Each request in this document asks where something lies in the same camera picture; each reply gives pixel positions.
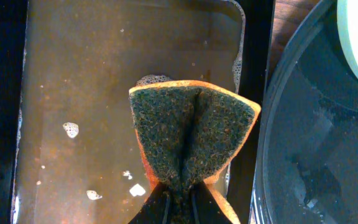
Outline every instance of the wooden table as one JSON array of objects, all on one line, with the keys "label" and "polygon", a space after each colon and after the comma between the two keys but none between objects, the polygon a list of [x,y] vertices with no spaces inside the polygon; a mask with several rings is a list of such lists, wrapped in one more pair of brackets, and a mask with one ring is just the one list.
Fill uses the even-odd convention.
[{"label": "wooden table", "polygon": [[[293,33],[319,0],[276,0],[269,73],[272,74]],[[255,224],[251,212],[250,224]]]}]

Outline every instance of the wooden surface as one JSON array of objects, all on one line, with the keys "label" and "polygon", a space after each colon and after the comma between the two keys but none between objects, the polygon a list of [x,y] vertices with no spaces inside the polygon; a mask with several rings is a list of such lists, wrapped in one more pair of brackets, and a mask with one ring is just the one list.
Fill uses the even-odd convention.
[{"label": "wooden surface", "polygon": [[293,33],[318,2],[319,0],[276,0],[270,54],[270,73],[274,71]]}]

